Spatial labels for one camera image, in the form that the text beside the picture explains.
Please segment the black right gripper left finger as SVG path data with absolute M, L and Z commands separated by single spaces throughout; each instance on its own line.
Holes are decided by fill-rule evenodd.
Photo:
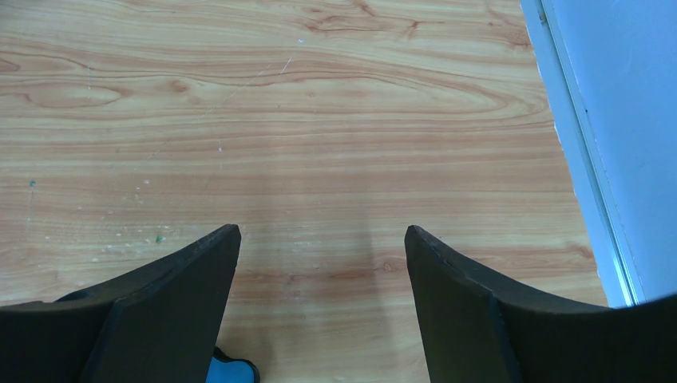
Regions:
M 2 381 L 205 381 L 240 243 L 227 224 L 56 301 L 4 306 Z

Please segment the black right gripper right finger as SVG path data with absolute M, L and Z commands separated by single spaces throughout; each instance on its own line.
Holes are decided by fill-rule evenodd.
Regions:
M 418 226 L 405 236 L 432 382 L 673 382 L 676 298 L 613 309 L 538 290 Z

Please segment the blue whiteboard eraser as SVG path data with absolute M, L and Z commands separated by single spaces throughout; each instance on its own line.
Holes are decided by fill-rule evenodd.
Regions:
M 215 347 L 206 383 L 260 383 L 258 368 L 248 359 L 232 358 Z

